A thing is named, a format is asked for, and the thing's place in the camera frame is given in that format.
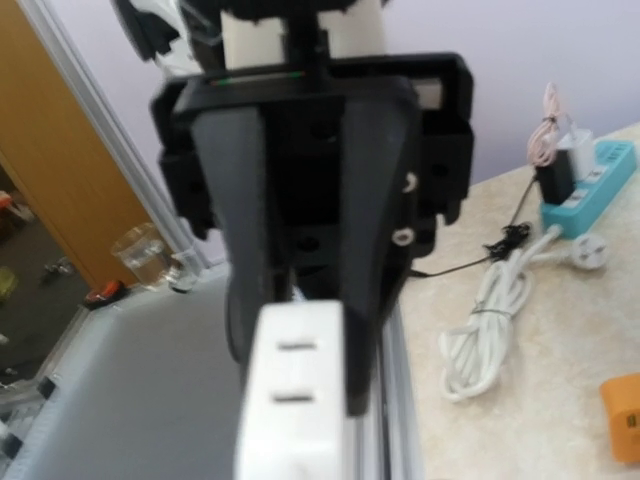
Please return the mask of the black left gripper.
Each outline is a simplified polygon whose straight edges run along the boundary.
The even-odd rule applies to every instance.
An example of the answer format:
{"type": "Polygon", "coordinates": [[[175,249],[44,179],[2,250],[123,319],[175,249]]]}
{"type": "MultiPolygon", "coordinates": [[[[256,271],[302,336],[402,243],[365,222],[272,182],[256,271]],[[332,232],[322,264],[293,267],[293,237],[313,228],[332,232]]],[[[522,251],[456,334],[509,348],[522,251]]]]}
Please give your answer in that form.
{"type": "Polygon", "coordinates": [[[276,277],[339,269],[346,409],[367,412],[392,285],[433,251],[437,222],[456,222],[468,195],[473,90],[451,52],[164,84],[150,106],[161,171],[193,233],[222,233],[239,357],[250,356],[261,308],[278,299],[276,277]]]}

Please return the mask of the white plug adapter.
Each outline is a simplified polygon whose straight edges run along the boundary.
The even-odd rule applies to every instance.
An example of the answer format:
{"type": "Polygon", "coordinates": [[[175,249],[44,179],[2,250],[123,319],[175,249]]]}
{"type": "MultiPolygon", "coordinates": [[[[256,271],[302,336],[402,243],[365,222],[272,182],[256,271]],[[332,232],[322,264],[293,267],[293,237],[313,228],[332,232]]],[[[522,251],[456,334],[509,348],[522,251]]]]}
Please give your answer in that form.
{"type": "Polygon", "coordinates": [[[347,479],[343,306],[264,306],[234,457],[237,479],[347,479]]]}

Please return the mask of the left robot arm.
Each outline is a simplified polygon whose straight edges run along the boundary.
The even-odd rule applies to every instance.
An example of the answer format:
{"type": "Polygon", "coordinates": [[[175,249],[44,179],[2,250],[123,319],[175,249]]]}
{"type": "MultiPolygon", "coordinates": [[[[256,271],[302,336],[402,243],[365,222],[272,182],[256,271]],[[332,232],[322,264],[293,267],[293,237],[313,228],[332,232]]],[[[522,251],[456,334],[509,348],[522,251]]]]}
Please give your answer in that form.
{"type": "Polygon", "coordinates": [[[391,54],[381,1],[117,1],[176,213],[218,231],[227,317],[251,359],[259,312],[299,289],[342,305],[350,416],[412,262],[468,195],[474,80],[454,52],[391,54]]]}

